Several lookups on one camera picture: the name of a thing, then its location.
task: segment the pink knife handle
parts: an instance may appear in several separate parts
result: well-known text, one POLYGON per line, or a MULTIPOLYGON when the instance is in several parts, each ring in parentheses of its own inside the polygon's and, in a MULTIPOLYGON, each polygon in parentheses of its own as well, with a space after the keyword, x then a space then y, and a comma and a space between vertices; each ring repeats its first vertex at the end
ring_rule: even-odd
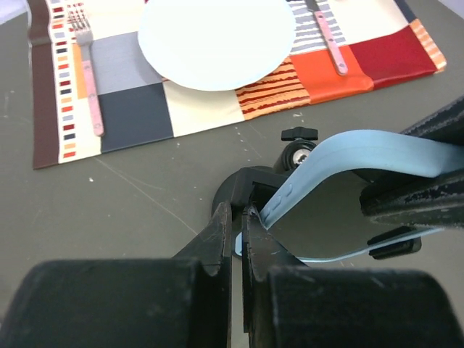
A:
POLYGON ((90 116, 92 119, 92 126, 94 127, 94 134, 96 136, 103 136, 103 119, 102 112, 100 111, 99 96, 96 93, 94 70, 90 60, 82 62, 84 70, 84 80, 86 82, 88 105, 90 107, 90 116))
POLYGON ((336 70, 340 75, 346 75, 348 73, 347 63, 343 58, 343 55, 340 52, 339 45, 336 44, 335 38, 332 35, 331 29, 329 28, 326 17, 322 13, 322 11, 314 12, 316 20, 318 21, 320 30, 322 31, 322 35, 326 40, 328 51, 331 53, 333 63, 336 66, 336 70))

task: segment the white plate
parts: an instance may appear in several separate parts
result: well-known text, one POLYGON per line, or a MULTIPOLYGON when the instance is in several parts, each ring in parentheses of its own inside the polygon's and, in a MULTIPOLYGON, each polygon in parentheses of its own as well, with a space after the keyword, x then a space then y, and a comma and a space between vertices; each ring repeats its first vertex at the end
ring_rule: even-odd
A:
POLYGON ((138 42, 161 76, 228 91, 274 71, 290 54, 295 25, 285 0, 150 0, 138 42))

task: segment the knife blade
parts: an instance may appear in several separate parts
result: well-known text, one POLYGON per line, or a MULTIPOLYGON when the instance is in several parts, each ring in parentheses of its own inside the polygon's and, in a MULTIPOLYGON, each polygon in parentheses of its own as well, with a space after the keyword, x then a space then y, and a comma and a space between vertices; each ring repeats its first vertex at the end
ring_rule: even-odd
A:
POLYGON ((304 2, 306 3, 307 9, 313 13, 315 21, 319 25, 337 73, 339 75, 346 75, 348 73, 347 63, 343 58, 343 54, 341 54, 339 45, 335 42, 335 38, 328 26, 326 16, 324 16, 323 12, 320 10, 318 2, 316 0, 304 0, 304 2))

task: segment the placemat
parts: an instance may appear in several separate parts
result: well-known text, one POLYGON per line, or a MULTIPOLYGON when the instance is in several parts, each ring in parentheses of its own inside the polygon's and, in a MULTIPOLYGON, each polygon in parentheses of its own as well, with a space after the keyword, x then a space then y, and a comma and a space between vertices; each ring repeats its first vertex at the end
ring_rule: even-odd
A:
POLYGON ((349 72, 336 73, 312 13, 288 1, 297 37, 266 78, 236 91, 194 91, 144 59, 137 30, 144 0, 77 1, 94 33, 94 72, 105 135, 94 135, 80 49, 64 0, 28 0, 34 99, 34 168, 185 136, 352 96, 442 71, 446 60, 405 0, 318 0, 349 72))

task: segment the striped fabric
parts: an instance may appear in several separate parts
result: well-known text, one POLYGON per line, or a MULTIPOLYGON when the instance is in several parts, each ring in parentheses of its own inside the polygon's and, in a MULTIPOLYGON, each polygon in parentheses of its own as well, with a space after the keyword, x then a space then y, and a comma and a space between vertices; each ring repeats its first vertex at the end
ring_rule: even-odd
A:
POLYGON ((288 0, 296 38, 277 70, 236 91, 193 91, 160 76, 141 53, 137 30, 146 0, 66 1, 28 0, 34 168, 329 102, 433 75, 446 66, 405 0, 318 0, 349 69, 342 77, 305 1, 288 0), (65 5, 73 1, 94 33, 102 138, 92 130, 80 48, 66 21, 65 5))

